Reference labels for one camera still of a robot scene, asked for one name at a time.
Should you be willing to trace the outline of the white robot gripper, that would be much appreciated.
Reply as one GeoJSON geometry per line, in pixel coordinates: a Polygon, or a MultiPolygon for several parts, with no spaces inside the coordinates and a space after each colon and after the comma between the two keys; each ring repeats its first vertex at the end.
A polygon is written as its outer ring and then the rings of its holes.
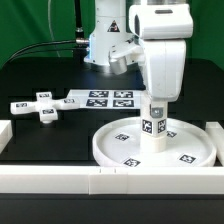
{"type": "Polygon", "coordinates": [[[167,116],[167,102],[176,101],[182,86],[186,43],[184,40],[139,41],[144,60],[142,76],[153,119],[167,116]]]}

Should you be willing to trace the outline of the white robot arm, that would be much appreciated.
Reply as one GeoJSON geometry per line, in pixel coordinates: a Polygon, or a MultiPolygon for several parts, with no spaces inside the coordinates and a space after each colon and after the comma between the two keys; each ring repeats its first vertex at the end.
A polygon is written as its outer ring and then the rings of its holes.
{"type": "Polygon", "coordinates": [[[95,0],[95,19],[85,61],[116,75],[138,65],[147,97],[141,114],[165,117],[180,94],[193,34],[187,0],[95,0]]]}

